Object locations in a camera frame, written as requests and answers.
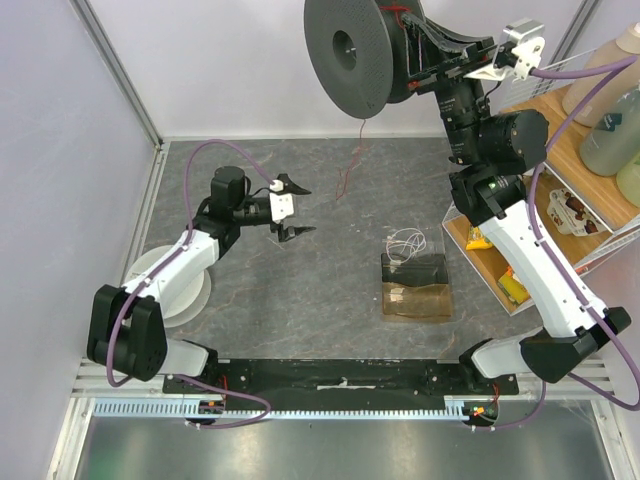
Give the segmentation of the dark grey cable spool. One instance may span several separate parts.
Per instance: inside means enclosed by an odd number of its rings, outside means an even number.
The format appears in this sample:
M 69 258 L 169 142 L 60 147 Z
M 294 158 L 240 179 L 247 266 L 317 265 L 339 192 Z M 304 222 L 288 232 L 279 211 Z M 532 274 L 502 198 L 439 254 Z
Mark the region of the dark grey cable spool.
M 419 1 L 304 3 L 304 35 L 315 74 L 334 104 L 366 120 L 410 98 L 410 57 L 403 13 L 424 17 Z

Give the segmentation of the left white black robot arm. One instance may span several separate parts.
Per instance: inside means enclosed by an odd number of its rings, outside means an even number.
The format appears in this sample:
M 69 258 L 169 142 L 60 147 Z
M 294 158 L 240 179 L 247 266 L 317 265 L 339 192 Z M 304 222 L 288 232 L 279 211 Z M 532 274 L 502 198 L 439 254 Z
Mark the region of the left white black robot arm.
M 209 351 L 193 342 L 168 339 L 164 317 L 169 307 L 231 249 L 242 228 L 266 225 L 280 242 L 306 231 L 284 224 L 295 214 L 295 197 L 307 193 L 288 175 L 278 175 L 264 197 L 249 189 L 242 169 L 219 168 L 209 196 L 168 252 L 133 280 L 119 287 L 104 285 L 96 292 L 87 356 L 105 366 L 111 386 L 157 375 L 184 375 L 198 393 L 216 388 L 220 371 L 208 362 Z

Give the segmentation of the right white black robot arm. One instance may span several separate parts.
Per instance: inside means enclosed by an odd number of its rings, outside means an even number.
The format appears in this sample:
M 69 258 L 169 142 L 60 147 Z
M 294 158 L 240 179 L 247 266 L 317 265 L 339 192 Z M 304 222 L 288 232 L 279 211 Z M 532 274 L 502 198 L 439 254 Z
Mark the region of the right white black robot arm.
M 407 87 L 433 93 L 459 171 L 450 177 L 454 205 L 514 269 L 543 321 L 534 332 L 487 340 L 465 352 L 458 381 L 477 394 L 494 378 L 533 373 L 555 383 L 630 325 L 625 309 L 609 307 L 579 278 L 545 229 L 528 171 L 546 161 L 552 136 L 534 109 L 493 114 L 484 81 L 549 79 L 540 66 L 540 23 L 506 27 L 501 42 L 452 32 L 421 14 L 398 17 L 405 38 Z

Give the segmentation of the beige plastic bottle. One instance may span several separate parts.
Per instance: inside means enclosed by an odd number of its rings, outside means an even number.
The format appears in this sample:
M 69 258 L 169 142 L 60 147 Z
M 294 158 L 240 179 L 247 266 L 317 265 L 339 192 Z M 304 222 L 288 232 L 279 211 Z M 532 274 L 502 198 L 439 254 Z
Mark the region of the beige plastic bottle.
M 639 23 L 632 24 L 616 39 L 600 46 L 589 58 L 585 68 L 595 69 L 628 57 L 636 60 L 610 80 L 576 115 L 575 121 L 586 127 L 594 127 L 606 110 L 627 91 L 639 83 Z M 608 72 L 575 80 L 567 90 L 562 107 L 571 113 L 584 97 L 608 75 Z

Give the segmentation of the green liquid bottle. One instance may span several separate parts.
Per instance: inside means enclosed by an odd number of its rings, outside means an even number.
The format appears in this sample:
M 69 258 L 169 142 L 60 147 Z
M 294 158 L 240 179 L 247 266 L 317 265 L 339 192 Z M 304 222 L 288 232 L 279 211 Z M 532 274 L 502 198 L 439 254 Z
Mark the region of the green liquid bottle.
M 583 164 L 592 173 L 617 174 L 639 152 L 639 86 L 623 94 L 580 145 Z

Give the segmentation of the yellow candy bag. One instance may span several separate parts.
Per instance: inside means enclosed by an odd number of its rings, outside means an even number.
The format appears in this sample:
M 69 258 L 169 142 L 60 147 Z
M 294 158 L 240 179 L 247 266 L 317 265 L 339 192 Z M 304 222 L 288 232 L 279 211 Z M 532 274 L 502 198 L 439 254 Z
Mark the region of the yellow candy bag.
M 493 247 L 493 243 L 481 232 L 478 227 L 474 227 L 472 225 L 469 226 L 465 244 L 466 251 L 488 250 Z

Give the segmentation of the white pudding cup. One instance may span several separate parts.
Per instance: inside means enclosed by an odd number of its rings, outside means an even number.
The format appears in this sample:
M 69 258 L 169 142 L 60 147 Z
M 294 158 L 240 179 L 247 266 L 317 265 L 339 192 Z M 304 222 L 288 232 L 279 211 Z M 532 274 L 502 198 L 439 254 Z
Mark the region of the white pudding cup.
M 558 232 L 563 235 L 585 237 L 604 231 L 602 224 L 577 197 L 565 188 L 555 189 L 549 193 L 547 215 Z

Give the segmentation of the light green bottle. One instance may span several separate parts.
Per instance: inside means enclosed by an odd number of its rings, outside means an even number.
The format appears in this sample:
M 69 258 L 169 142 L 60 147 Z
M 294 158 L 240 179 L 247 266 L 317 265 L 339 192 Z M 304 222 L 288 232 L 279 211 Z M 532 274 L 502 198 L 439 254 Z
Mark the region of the light green bottle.
M 640 207 L 640 157 L 636 155 L 616 175 L 616 183 L 624 198 Z

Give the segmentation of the orange snack box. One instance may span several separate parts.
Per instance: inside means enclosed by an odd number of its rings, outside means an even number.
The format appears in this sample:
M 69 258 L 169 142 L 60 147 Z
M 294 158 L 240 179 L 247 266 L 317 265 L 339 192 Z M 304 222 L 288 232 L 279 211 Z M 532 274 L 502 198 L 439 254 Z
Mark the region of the orange snack box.
M 498 286 L 514 306 L 519 306 L 530 299 L 529 292 L 520 282 L 511 266 L 508 266 L 505 273 L 498 279 Z

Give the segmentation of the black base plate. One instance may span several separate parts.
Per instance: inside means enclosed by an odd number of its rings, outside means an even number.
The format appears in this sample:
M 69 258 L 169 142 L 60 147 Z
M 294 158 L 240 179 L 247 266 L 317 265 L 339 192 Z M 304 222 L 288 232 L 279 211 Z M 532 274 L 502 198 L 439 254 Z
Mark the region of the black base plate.
M 374 390 L 443 396 L 515 396 L 514 374 L 486 379 L 458 362 L 433 359 L 213 359 L 196 380 L 267 397 L 323 390 Z

